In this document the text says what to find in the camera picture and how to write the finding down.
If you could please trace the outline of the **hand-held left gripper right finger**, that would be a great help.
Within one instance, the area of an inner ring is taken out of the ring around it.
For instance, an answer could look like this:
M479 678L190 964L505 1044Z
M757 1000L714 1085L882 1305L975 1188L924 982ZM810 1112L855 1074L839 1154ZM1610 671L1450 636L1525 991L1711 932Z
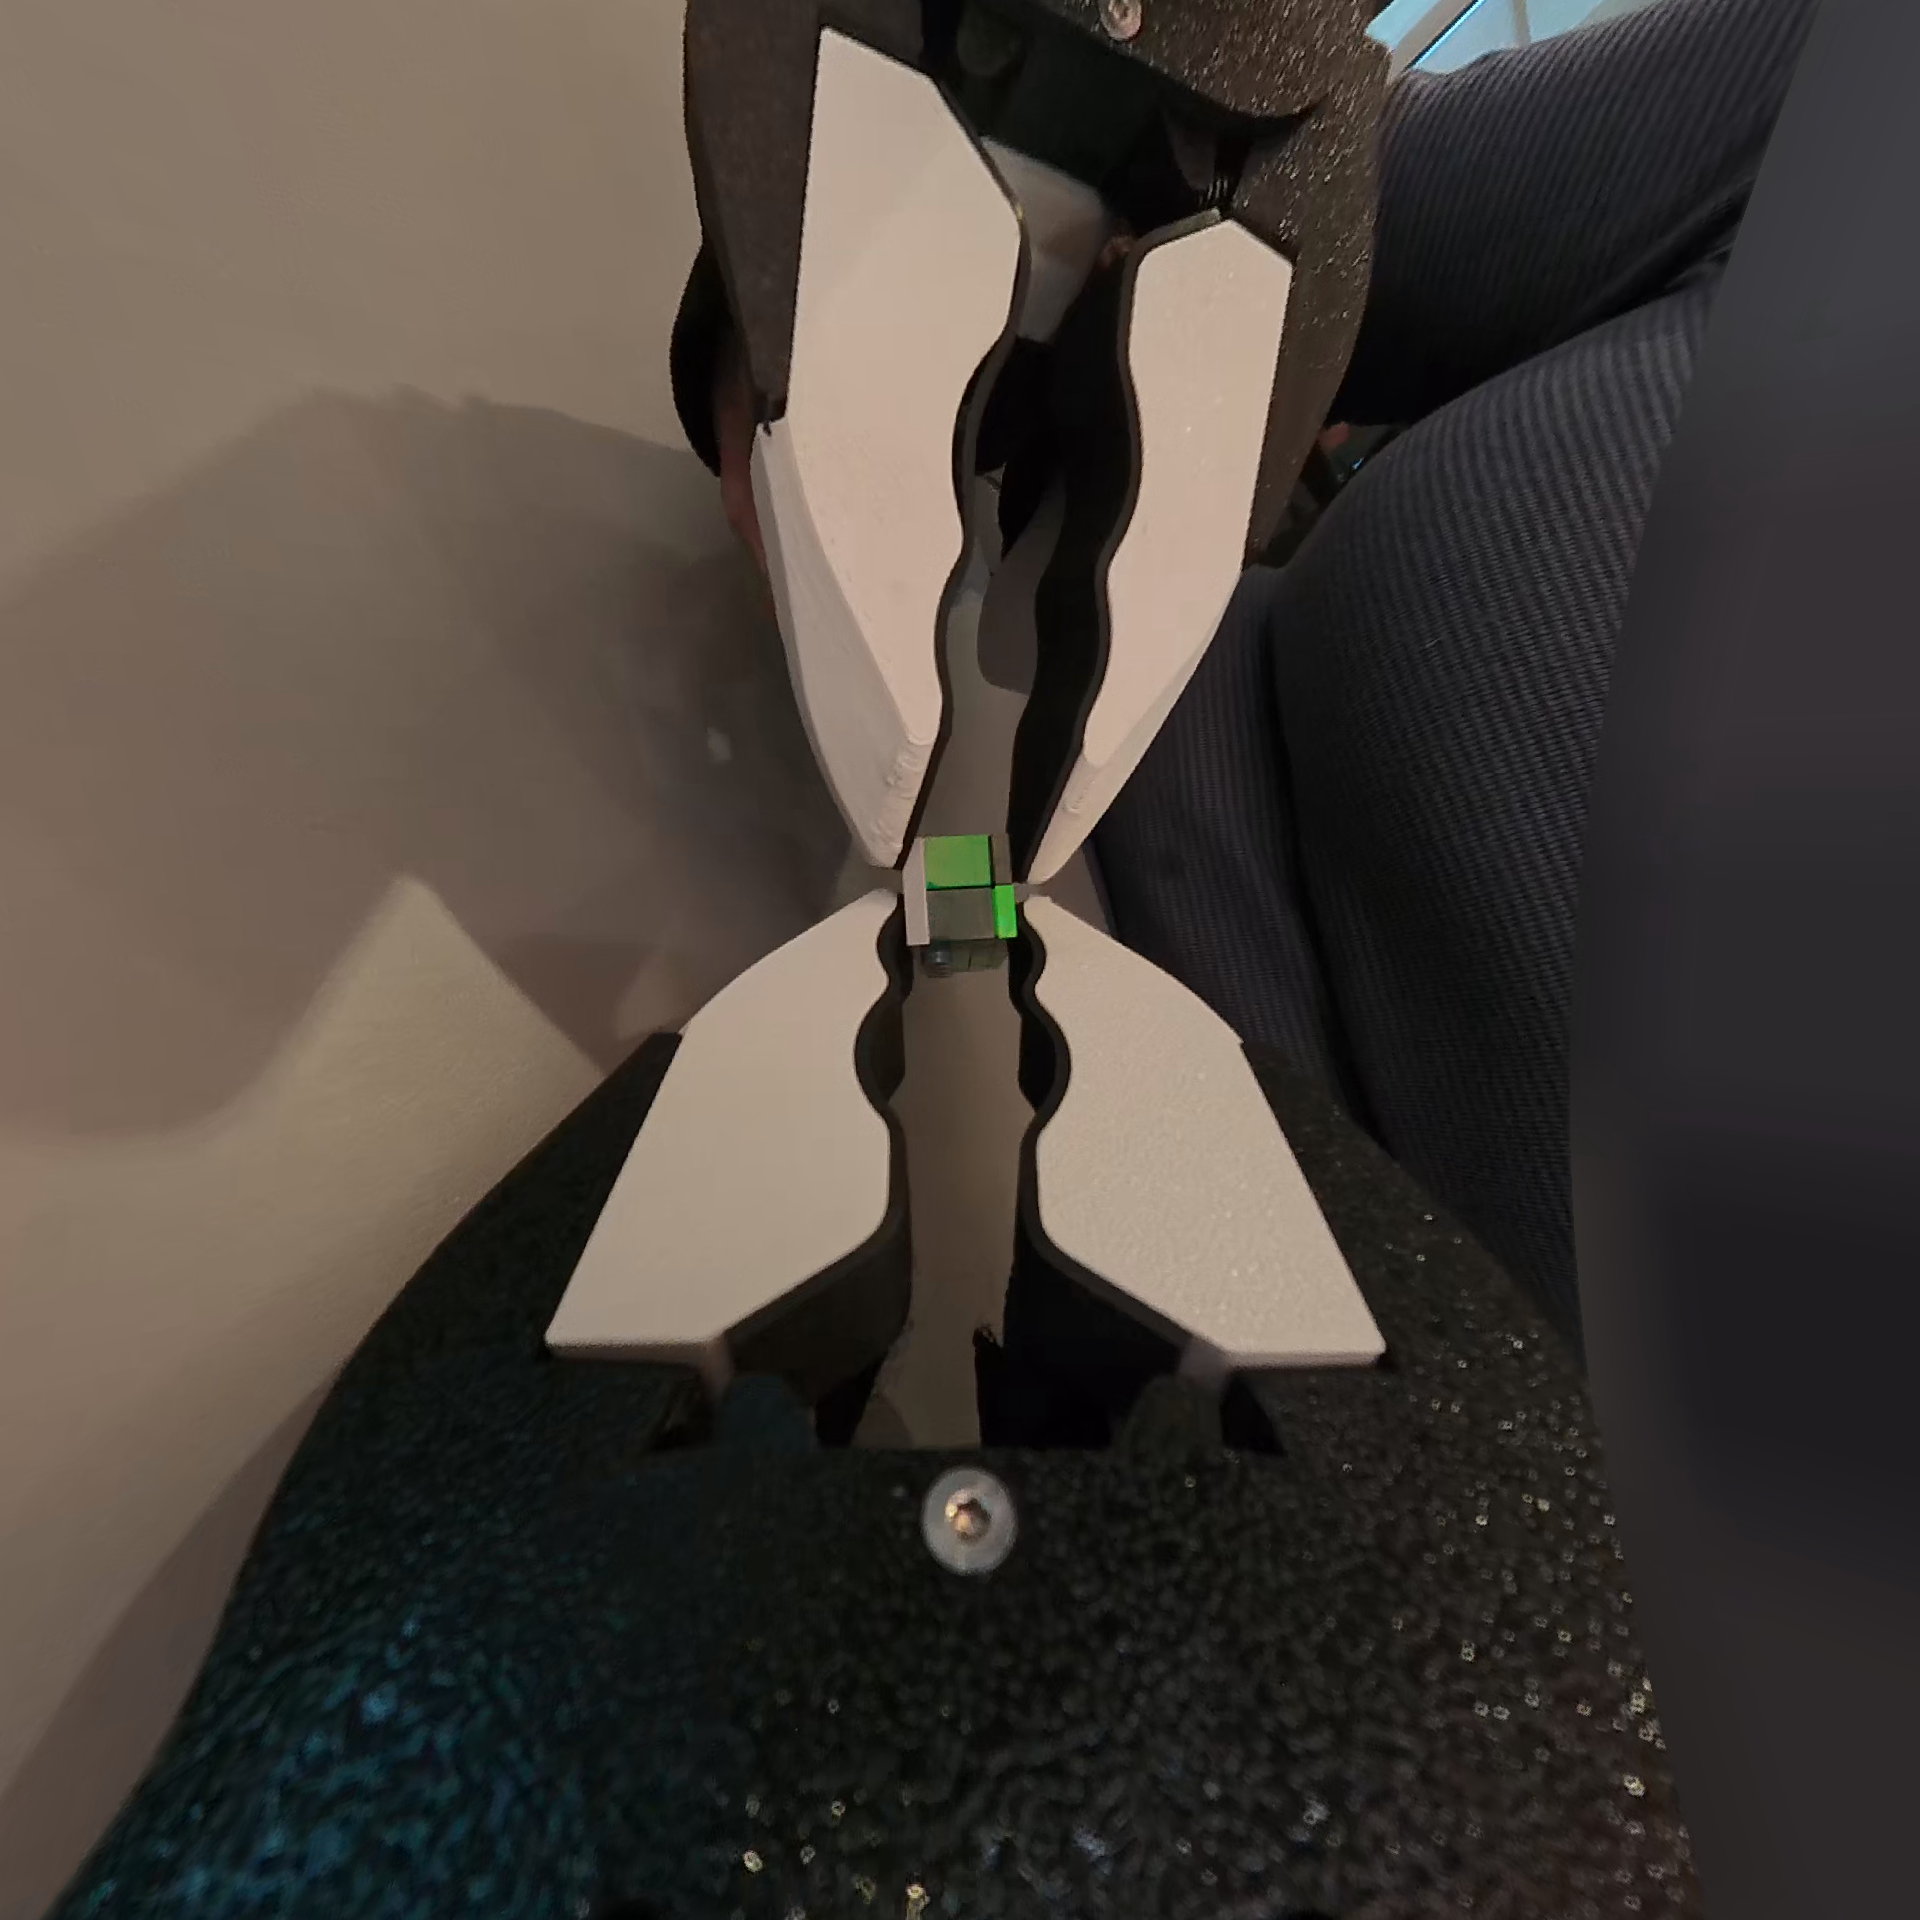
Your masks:
M1022 930L1065 1050L1030 1143L1041 1247L1213 1390L1376 1365L1386 1343L1238 1033L1056 899L1030 898Z

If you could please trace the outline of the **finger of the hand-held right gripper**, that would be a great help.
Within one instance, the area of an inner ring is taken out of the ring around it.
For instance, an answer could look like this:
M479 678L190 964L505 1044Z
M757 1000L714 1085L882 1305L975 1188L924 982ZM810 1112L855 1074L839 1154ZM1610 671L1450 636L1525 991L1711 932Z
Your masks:
M753 485L810 746L880 868L943 738L957 430L1020 260L1016 202L943 88L826 33L786 403L757 430Z
M1235 592L1290 278L1202 213L1093 276L1051 342L1063 522L1034 600L1008 813L1027 886L1115 803Z

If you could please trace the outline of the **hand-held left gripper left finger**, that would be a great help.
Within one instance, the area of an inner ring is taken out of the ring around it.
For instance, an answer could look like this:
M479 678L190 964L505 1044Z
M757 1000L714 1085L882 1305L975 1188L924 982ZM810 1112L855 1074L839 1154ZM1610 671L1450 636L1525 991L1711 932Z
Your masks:
M737 975L667 1072L587 1233L549 1350L681 1365L804 1403L870 1380L908 1322L908 946L870 891Z

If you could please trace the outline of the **small green brick block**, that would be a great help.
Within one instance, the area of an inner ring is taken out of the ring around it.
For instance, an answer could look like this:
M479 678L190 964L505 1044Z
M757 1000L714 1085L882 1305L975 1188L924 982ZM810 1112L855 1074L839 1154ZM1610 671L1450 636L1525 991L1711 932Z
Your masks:
M999 969L1020 932L1006 835L918 839L902 868L902 916L924 975Z

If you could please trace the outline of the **person's right forearm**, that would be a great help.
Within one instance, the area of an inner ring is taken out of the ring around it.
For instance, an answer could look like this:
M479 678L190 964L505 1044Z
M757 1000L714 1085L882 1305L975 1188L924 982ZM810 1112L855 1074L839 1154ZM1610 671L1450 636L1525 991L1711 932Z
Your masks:
M1729 249L1812 2L1659 2L1410 72L1331 421L1415 422Z

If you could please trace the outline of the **grey desk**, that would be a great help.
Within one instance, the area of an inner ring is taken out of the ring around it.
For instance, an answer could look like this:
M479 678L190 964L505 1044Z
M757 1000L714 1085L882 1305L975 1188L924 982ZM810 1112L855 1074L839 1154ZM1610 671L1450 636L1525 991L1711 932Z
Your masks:
M667 335L681 4L5 4L5 1745L845 833Z

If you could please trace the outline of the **person's leg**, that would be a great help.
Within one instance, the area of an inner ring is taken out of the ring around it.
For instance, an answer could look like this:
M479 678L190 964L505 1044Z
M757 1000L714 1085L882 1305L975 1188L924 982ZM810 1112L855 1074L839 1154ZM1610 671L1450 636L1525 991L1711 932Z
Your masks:
M1394 422L1096 829L1117 934L1322 1080L1583 1350L1571 967L1626 603L1718 272Z

